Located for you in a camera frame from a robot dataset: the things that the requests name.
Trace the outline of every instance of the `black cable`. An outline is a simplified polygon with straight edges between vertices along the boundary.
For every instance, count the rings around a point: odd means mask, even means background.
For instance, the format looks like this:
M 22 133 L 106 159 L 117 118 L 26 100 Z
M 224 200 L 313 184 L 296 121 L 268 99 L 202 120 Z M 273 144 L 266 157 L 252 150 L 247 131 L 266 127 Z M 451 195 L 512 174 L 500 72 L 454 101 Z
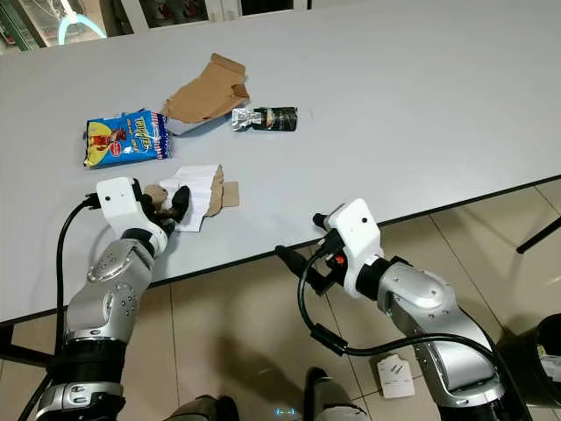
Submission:
M 80 213 L 84 208 L 91 206 L 96 208 L 99 206 L 99 200 L 97 195 L 88 195 L 88 198 L 81 202 L 78 206 L 70 212 L 66 221 L 59 233 L 59 242 L 56 247 L 56 341 L 54 345 L 54 355 L 57 355 L 64 345 L 64 279 L 62 276 L 62 248 L 64 247 L 64 239 L 67 236 L 68 227 L 72 223 L 72 220 Z M 52 376 L 47 372 L 45 378 L 41 381 L 39 386 L 33 392 L 32 397 L 27 402 L 18 421 L 25 421 L 32 413 L 35 404 L 48 387 L 52 380 Z
M 64 239 L 67 236 L 68 227 L 72 220 L 84 208 L 90 206 L 89 199 L 84 200 L 70 212 L 64 225 L 60 229 L 59 242 L 56 247 L 56 342 L 54 345 L 54 354 L 60 352 L 64 345 L 64 278 L 62 271 L 62 248 L 64 247 Z
M 313 337 L 315 336 L 314 332 L 318 331 L 318 326 L 314 325 L 314 322 L 312 322 L 311 318 L 309 317 L 308 311 L 306 310 L 306 303 L 304 298 L 305 283 L 306 283 L 306 278 L 308 276 L 309 269 L 320 257 L 324 256 L 325 254 L 326 252 L 323 251 L 322 248 L 317 250 L 306 263 L 306 266 L 302 271 L 302 276 L 300 276 L 300 279 L 298 281 L 298 309 L 300 310 L 300 314 L 302 316 L 302 319 L 304 320 L 304 323 L 309 328 Z M 426 342 L 435 342 L 435 341 L 455 342 L 455 343 L 459 343 L 460 345 L 469 346 L 471 349 L 478 352 L 487 361 L 493 364 L 495 370 L 498 371 L 500 374 L 502 374 L 503 380 L 506 380 L 508 383 L 510 383 L 511 389 L 515 394 L 516 400 L 521 405 L 521 411 L 525 419 L 531 420 L 532 417 L 529 414 L 528 407 L 526 406 L 526 403 L 522 398 L 522 394 L 520 393 L 520 390 L 515 385 L 513 377 L 510 371 L 508 370 L 507 364 L 501 358 L 493 341 L 487 335 L 486 338 L 490 344 L 492 351 L 490 351 L 485 346 L 482 346 L 479 342 L 476 342 L 472 339 L 466 338 L 464 336 L 449 334 L 449 333 L 431 333 L 431 334 L 412 336 L 404 339 L 397 339 L 380 346 L 372 346 L 369 348 L 346 347 L 341 351 L 342 353 L 346 353 L 352 356 L 368 357 L 368 356 L 378 355 L 381 353 L 388 353 L 397 348 L 402 348 L 405 346 L 414 346 L 417 344 L 422 344 Z
M 47 373 L 43 378 L 43 380 L 41 381 L 41 383 L 39 383 L 39 386 L 37 386 L 37 388 L 33 392 L 32 397 L 29 399 L 29 402 L 25 406 L 24 410 L 21 412 L 18 421 L 27 421 L 27 418 L 32 413 L 33 408 L 35 408 L 35 404 L 37 403 L 41 395 L 43 395 L 43 392 L 45 391 L 46 387 L 49 385 L 50 382 L 51 382 L 51 375 Z

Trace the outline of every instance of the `white table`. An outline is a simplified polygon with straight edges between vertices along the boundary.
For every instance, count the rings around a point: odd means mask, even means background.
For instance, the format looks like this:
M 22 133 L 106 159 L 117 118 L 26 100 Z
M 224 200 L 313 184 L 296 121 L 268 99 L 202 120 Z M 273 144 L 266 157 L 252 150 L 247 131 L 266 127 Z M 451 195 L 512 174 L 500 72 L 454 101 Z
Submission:
M 378 221 L 561 174 L 561 3 L 390 0 L 153 30 L 0 58 L 0 321 L 49 310 L 67 214 L 96 182 L 142 185 L 222 163 L 241 205 L 172 237 L 154 281 L 319 237 L 316 211 L 362 196 Z M 82 167 L 88 118 L 159 110 L 212 52 L 244 63 L 252 104 L 298 106 L 296 132 L 221 119 L 174 158 Z M 82 213 L 66 298 L 112 235 Z

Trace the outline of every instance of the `cardboard scrap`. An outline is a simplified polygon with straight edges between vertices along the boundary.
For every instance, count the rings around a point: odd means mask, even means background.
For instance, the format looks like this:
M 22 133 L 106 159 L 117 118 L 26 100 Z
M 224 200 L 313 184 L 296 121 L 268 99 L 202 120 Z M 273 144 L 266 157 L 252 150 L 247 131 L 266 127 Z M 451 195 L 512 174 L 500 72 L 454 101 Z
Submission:
M 214 217 L 222 209 L 222 194 L 224 193 L 224 171 L 219 165 L 210 185 L 210 202 L 205 217 Z
M 225 182 L 222 185 L 222 207 L 230 208 L 239 206 L 239 185 L 238 182 Z
M 158 184 L 148 184 L 144 188 L 144 192 L 146 195 L 152 198 L 152 204 L 154 205 L 154 208 L 159 211 L 161 205 L 167 199 L 167 190 L 163 189 Z
M 167 99 L 161 111 L 166 128 L 182 134 L 229 113 L 249 99 L 244 79 L 243 64 L 213 53 L 201 75 Z

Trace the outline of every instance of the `cable connector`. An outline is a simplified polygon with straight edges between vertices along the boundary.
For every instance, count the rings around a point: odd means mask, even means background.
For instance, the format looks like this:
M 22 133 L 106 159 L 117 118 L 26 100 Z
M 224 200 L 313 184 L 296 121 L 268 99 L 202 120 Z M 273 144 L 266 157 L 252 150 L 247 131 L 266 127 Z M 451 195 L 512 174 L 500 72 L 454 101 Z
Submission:
M 88 193 L 83 203 L 84 206 L 89 206 L 90 210 L 102 208 L 102 204 L 99 202 L 99 196 L 97 193 Z
M 346 353 L 349 343 L 336 333 L 330 331 L 327 327 L 316 323 L 314 329 L 311 330 L 310 336 L 329 348 L 338 356 Z
M 344 242 L 336 229 L 329 230 L 317 244 L 319 245 L 319 249 L 315 253 L 317 258 L 339 252 L 344 247 Z

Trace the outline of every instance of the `black trash bin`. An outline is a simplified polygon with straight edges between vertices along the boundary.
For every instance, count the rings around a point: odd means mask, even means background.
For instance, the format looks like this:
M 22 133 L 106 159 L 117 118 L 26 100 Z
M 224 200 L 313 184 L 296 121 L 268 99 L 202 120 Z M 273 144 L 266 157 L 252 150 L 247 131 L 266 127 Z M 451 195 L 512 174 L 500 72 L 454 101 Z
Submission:
M 526 403 L 561 407 L 561 383 L 552 381 L 543 370 L 538 344 L 549 355 L 561 355 L 561 313 L 545 318 L 520 336 L 502 340 L 497 348 Z

